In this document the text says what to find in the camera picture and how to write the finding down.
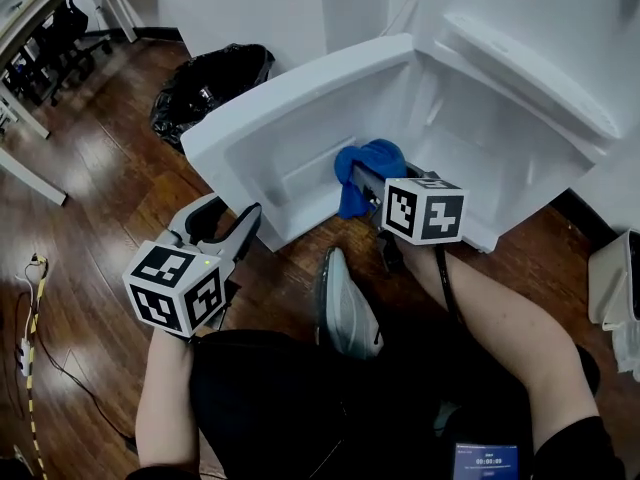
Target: white table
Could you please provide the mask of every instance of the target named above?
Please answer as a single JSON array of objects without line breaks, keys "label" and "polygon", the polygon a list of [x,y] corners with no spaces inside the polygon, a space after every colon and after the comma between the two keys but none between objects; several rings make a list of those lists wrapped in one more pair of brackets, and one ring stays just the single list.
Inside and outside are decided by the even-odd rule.
[{"label": "white table", "polygon": [[[22,8],[16,11],[7,23],[0,28],[0,66],[5,66],[18,52],[18,49],[25,44],[33,31],[51,14],[55,8],[64,0],[29,0],[24,2]],[[129,41],[137,39],[131,26],[128,15],[121,0],[107,0],[113,9],[119,25],[124,30]],[[15,114],[27,123],[38,135],[46,139],[49,131],[42,126],[29,111],[13,96],[6,85],[0,81],[0,96],[9,104]],[[48,197],[56,204],[62,204],[66,199],[66,194],[52,186],[40,176],[33,173],[9,153],[0,149],[0,167],[5,168],[14,176],[17,176],[26,184],[37,190],[42,195]]]}]

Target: door shelf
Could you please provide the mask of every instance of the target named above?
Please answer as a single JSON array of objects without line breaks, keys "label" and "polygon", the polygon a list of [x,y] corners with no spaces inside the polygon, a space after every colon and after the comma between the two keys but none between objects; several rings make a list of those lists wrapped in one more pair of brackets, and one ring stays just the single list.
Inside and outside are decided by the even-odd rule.
[{"label": "door shelf", "polygon": [[598,135],[622,138],[618,126],[596,98],[531,48],[463,14],[445,14],[444,20],[451,31],[541,90]]},{"label": "door shelf", "polygon": [[547,124],[552,130],[570,142],[589,161],[598,163],[607,156],[608,151],[605,148],[594,144],[592,141],[583,138],[565,126],[562,126],[554,119],[553,116],[531,103],[531,101],[526,100],[518,92],[509,88],[507,85],[499,83],[494,78],[491,78],[482,69],[478,68],[461,53],[453,50],[449,46],[436,43],[434,45],[432,56],[439,62],[442,62],[456,71],[473,78],[474,80],[477,80],[497,93],[506,96],[525,110],[531,112],[534,116]]}]

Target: black garbage bag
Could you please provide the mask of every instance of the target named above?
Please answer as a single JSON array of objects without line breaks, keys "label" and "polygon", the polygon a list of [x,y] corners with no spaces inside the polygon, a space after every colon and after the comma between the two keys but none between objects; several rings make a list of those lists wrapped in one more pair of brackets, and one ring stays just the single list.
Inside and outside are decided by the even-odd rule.
[{"label": "black garbage bag", "polygon": [[180,65],[151,109],[151,128],[184,153],[180,137],[220,105],[267,80],[275,58],[259,44],[230,44]]}]

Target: refrigerator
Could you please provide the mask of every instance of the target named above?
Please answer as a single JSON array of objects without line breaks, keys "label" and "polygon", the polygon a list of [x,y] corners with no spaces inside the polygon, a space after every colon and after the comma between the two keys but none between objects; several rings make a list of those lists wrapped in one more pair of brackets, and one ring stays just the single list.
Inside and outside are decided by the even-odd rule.
[{"label": "refrigerator", "polygon": [[210,113],[182,144],[234,212],[262,205],[258,236],[276,251],[336,213],[343,147],[391,140],[469,190],[463,239],[490,252],[638,135],[639,8],[420,0],[413,33],[277,76]]}]

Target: strap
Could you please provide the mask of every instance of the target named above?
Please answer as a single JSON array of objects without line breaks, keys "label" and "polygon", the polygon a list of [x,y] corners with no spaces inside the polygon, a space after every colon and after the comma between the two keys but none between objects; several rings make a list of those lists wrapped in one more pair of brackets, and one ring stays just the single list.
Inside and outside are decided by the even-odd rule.
[{"label": "strap", "polygon": [[449,281],[449,271],[447,269],[447,257],[444,253],[444,246],[438,244],[435,246],[436,261],[438,263],[438,270],[440,271],[440,281],[442,282],[442,291],[444,292],[444,300],[449,310],[449,315],[454,322],[464,323],[464,318],[460,313],[460,308],[453,297],[453,291],[451,290],[451,282]]}]

